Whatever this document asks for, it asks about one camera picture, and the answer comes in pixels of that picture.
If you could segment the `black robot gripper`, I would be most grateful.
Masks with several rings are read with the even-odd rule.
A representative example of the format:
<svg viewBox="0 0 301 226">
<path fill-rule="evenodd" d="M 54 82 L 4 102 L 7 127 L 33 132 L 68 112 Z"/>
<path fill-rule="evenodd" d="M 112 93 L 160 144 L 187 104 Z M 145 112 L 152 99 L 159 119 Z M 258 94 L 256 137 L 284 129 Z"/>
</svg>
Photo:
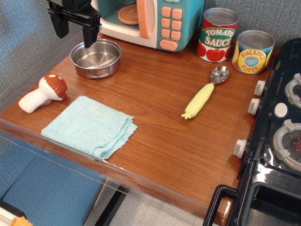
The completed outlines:
<svg viewBox="0 0 301 226">
<path fill-rule="evenodd" d="M 68 22 L 72 22 L 83 26 L 85 48 L 90 48 L 97 41 L 102 15 L 91 2 L 91 0 L 48 0 L 48 13 L 60 39 L 69 33 Z"/>
</svg>

